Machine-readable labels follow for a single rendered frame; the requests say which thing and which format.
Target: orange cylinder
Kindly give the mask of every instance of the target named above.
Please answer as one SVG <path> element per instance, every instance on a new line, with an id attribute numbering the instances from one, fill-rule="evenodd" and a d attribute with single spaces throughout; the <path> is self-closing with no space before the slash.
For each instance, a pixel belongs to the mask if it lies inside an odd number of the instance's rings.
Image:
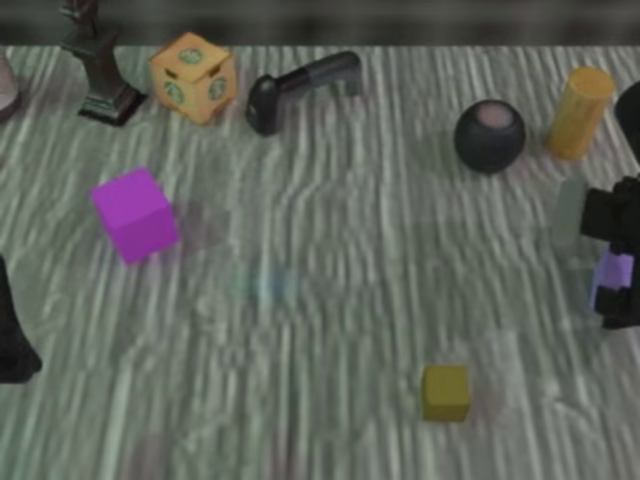
<path id="1" fill-rule="evenodd" d="M 615 82 L 604 70 L 580 67 L 572 71 L 547 137 L 549 152 L 563 160 L 583 157 L 614 91 Z"/>

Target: wooden table surface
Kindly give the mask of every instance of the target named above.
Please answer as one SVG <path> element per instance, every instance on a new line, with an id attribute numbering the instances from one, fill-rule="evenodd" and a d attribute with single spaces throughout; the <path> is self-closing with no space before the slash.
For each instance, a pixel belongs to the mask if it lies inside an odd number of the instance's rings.
<path id="1" fill-rule="evenodd" d="M 149 91 L 155 49 L 118 51 Z M 551 248 L 574 174 L 636 172 L 611 109 L 589 155 L 539 146 L 572 67 L 619 91 L 640 48 L 359 48 L 366 92 L 328 88 L 256 136 L 255 77 L 321 48 L 237 48 L 239 97 L 199 127 L 149 100 L 122 129 L 76 117 L 57 48 L 10 48 L 24 108 L 0 126 L 0 248 L 45 363 L 0 386 L 2 480 L 634 480 L 637 332 L 605 334 L 587 295 L 602 245 Z M 484 178 L 451 132 L 499 97 L 525 155 Z M 147 166 L 183 239 L 126 268 L 90 205 Z M 420 420 L 421 369 L 470 368 L 467 422 Z"/>

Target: purple block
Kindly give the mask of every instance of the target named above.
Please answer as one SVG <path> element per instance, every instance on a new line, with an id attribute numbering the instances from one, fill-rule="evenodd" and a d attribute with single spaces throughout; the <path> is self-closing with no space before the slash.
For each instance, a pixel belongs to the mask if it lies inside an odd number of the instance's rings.
<path id="1" fill-rule="evenodd" d="M 175 244 L 180 235 L 171 204 L 146 168 L 91 190 L 102 224 L 127 265 Z"/>
<path id="2" fill-rule="evenodd" d="M 595 307 L 598 287 L 613 288 L 615 290 L 629 287 L 631 286 L 632 272 L 633 257 L 631 255 L 614 255 L 607 248 L 593 273 L 589 302 L 591 308 Z"/>

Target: starbucks logo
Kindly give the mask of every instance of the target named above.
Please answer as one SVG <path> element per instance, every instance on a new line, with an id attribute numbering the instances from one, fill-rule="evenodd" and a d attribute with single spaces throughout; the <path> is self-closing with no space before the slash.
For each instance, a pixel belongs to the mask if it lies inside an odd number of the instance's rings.
<path id="1" fill-rule="evenodd" d="M 209 85 L 209 100 L 215 102 L 220 100 L 227 90 L 227 79 L 224 77 L 216 78 Z"/>
<path id="2" fill-rule="evenodd" d="M 167 92 L 171 101 L 176 105 L 184 103 L 184 93 L 182 93 L 182 89 L 175 83 L 165 82 L 164 91 Z"/>
<path id="3" fill-rule="evenodd" d="M 178 54 L 178 58 L 182 63 L 187 65 L 196 65 L 202 61 L 204 55 L 197 48 L 186 48 Z"/>

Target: dark ball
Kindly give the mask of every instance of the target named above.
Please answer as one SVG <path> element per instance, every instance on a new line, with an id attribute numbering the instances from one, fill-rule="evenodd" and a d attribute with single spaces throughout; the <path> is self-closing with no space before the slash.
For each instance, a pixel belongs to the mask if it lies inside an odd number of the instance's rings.
<path id="1" fill-rule="evenodd" d="M 464 111 L 454 133 L 460 160 L 479 173 L 494 174 L 509 167 L 527 139 L 518 111 L 501 100 L 483 100 Z"/>

